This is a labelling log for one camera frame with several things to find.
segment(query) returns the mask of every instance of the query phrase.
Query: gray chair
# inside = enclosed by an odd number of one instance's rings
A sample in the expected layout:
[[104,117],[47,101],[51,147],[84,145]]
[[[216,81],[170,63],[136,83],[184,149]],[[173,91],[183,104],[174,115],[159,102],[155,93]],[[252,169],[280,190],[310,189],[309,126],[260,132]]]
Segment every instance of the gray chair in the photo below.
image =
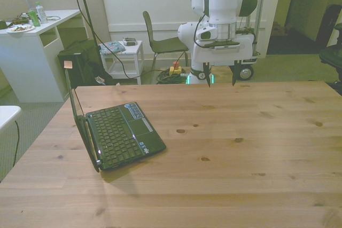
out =
[[143,17],[147,27],[147,33],[149,35],[150,47],[154,52],[152,70],[154,70],[154,66],[156,64],[157,55],[161,53],[175,53],[175,52],[183,52],[185,54],[185,65],[189,65],[188,54],[186,53],[189,49],[183,42],[180,41],[178,37],[168,38],[166,40],[156,41],[153,38],[153,29],[150,15],[147,11],[143,12]]

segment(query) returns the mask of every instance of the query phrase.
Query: stand pole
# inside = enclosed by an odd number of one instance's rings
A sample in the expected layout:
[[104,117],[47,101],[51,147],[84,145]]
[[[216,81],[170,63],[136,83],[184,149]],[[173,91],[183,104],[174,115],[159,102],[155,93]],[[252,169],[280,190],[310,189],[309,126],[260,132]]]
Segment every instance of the stand pole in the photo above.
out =
[[98,61],[100,64],[102,64],[102,59],[101,59],[101,55],[100,55],[100,51],[99,51],[100,47],[97,45],[96,35],[95,35],[94,27],[92,26],[89,10],[88,10],[88,6],[87,6],[87,1],[83,0],[83,3],[84,3],[85,12],[87,13],[87,17],[88,17],[88,21],[89,21],[89,27],[90,27],[90,30],[92,33],[92,37],[94,39],[94,44],[95,44],[95,47],[97,49],[96,53],[97,53]]

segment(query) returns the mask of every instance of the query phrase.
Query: green can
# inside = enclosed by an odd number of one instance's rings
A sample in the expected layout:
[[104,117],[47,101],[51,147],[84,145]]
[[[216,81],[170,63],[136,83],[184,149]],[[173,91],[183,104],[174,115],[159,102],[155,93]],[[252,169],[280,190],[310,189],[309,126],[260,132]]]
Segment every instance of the green can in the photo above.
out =
[[30,16],[30,18],[32,20],[33,26],[34,27],[40,27],[41,24],[39,23],[36,12],[34,10],[31,10],[28,12],[28,15]]

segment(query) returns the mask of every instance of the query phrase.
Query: black office chair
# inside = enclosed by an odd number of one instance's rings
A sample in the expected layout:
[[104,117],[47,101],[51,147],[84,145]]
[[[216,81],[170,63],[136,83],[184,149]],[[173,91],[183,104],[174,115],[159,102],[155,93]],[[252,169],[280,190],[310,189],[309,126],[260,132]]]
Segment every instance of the black office chair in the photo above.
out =
[[153,63],[152,63],[152,70],[154,70],[154,66],[156,64],[157,55],[161,53],[176,53],[176,52],[183,52],[185,54],[185,65],[188,66],[188,47],[183,44],[182,41],[178,37],[168,38],[166,40],[156,41],[153,38],[153,29],[152,29],[152,22],[150,15],[147,11],[143,12],[143,17],[147,27],[147,33],[149,35],[150,47],[154,52]]
[[329,64],[336,69],[339,81],[328,83],[328,85],[342,94],[342,23],[336,24],[334,29],[339,31],[337,44],[321,50],[320,59],[322,63]]

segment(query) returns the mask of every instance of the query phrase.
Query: table surface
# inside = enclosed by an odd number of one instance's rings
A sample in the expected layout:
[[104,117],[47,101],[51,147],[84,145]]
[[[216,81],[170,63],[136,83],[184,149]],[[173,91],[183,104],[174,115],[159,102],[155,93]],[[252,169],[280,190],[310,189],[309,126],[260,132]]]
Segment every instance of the table surface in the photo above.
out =
[[342,98],[324,82],[77,92],[85,112],[137,101],[167,149],[97,173],[68,100],[0,183],[0,227],[342,227]]

